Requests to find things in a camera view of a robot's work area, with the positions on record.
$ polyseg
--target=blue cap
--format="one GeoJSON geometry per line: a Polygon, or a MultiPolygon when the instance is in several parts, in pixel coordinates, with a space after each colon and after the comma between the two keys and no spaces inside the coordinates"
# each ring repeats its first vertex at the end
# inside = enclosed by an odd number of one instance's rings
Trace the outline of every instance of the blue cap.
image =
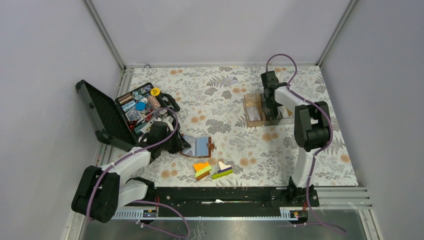
{"type": "Polygon", "coordinates": [[[145,104],[144,102],[138,102],[138,103],[135,105],[135,109],[136,109],[137,111],[143,111],[145,108],[146,108],[146,104],[145,104]]]}

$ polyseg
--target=white wall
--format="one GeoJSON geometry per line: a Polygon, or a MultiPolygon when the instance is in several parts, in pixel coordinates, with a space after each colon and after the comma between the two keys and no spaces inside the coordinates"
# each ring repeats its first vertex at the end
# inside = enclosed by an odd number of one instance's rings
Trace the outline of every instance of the white wall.
{"type": "Polygon", "coordinates": [[[423,239],[424,1],[359,1],[322,67],[384,239],[423,239]]]}
{"type": "Polygon", "coordinates": [[[93,0],[129,64],[315,63],[349,0],[93,0]],[[274,63],[288,63],[280,57],[274,63]]]}
{"type": "Polygon", "coordinates": [[[0,1],[0,239],[60,239],[98,142],[75,84],[120,71],[80,0],[0,1]]]}

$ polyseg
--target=case lid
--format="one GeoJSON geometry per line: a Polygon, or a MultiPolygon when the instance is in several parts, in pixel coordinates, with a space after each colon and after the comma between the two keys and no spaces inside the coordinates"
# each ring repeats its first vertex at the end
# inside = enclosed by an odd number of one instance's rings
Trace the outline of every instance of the case lid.
{"type": "MultiPolygon", "coordinates": [[[[82,95],[94,126],[103,137],[109,140],[116,138],[130,145],[136,145],[136,140],[128,129],[124,116],[121,115],[112,98],[85,80],[77,83],[76,90],[82,95]]],[[[110,144],[99,139],[98,132],[96,132],[96,136],[100,142],[110,144]]]]}

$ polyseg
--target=floral tablecloth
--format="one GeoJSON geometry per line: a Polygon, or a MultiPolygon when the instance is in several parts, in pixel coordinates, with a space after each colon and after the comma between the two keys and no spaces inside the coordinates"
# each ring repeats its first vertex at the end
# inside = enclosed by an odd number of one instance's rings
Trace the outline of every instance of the floral tablecloth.
{"type": "MultiPolygon", "coordinates": [[[[271,67],[280,82],[292,76],[294,67],[271,67]]],[[[298,147],[294,125],[246,127],[243,95],[263,91],[260,75],[264,67],[136,68],[130,84],[135,89],[147,82],[171,94],[178,102],[180,132],[193,137],[212,137],[216,149],[211,158],[189,158],[162,152],[135,176],[151,180],[157,187],[286,186],[296,166],[298,147]],[[237,82],[225,86],[225,79],[237,82]],[[209,162],[211,174],[218,161],[232,165],[233,174],[196,181],[193,164],[209,162]]],[[[300,66],[293,89],[312,101],[326,101],[334,128],[332,144],[317,158],[316,186],[358,185],[330,97],[317,66],[300,66]]],[[[112,161],[125,152],[114,149],[112,161]]]]}

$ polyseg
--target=gray floor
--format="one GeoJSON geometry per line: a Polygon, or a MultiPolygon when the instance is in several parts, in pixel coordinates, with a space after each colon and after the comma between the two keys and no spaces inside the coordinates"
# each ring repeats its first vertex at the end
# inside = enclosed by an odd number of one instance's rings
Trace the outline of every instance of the gray floor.
{"type": "MultiPolygon", "coordinates": [[[[354,210],[316,210],[321,220],[338,224],[348,231],[347,236],[331,232],[323,226],[280,227],[291,225],[287,221],[268,220],[191,220],[190,240],[361,240],[367,239],[361,218],[354,210]]],[[[309,223],[316,222],[313,217],[309,223]]],[[[156,220],[153,226],[175,234],[185,235],[181,220],[156,220]]],[[[140,228],[135,221],[111,220],[108,223],[91,222],[86,226],[84,240],[173,240],[164,233],[140,228]]]]}

